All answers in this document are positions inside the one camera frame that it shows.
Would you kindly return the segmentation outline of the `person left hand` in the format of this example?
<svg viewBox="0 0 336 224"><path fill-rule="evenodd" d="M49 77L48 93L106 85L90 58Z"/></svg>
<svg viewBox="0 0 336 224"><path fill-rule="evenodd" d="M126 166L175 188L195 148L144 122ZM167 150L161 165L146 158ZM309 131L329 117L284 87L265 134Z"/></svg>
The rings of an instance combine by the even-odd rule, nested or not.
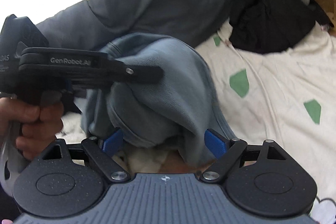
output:
<svg viewBox="0 0 336 224"><path fill-rule="evenodd" d="M1 135L8 132L10 122L22 124L22 135L16 137L15 148L32 161L63 129L64 106L59 93L49 94L53 104L40 107L16 98L1 97Z"/></svg>

